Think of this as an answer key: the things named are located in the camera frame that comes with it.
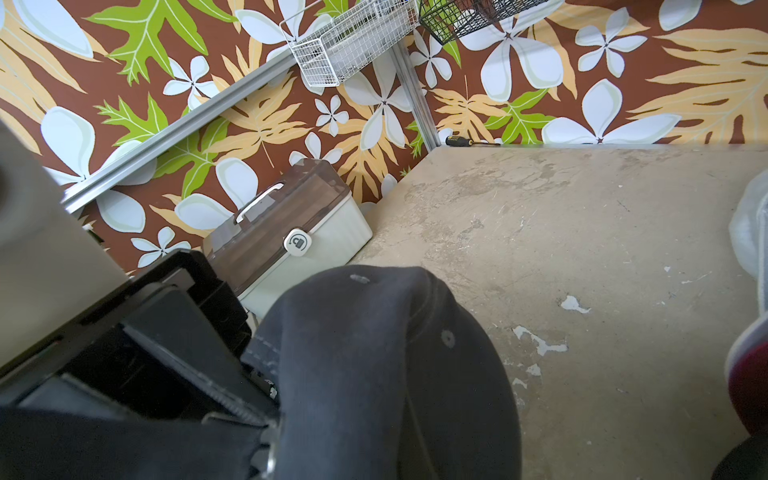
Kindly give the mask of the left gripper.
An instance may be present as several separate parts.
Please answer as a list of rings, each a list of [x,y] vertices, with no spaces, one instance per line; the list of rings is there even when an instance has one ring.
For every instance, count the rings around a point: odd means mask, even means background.
[[[1,369],[1,404],[96,418],[277,422],[253,329],[199,252],[163,258]]]

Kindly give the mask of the grey baseball cap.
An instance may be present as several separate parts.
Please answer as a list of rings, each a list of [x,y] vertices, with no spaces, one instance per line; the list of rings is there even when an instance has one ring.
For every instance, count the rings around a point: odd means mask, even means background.
[[[269,426],[109,419],[1,404],[5,479],[517,479],[516,402],[488,335],[420,267],[293,286],[241,357]]]

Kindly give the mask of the black baseball cap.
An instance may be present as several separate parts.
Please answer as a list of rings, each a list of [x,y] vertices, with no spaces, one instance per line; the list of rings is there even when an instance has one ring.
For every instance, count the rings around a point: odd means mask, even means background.
[[[767,436],[755,435],[734,448],[715,468],[712,480],[767,480]]]

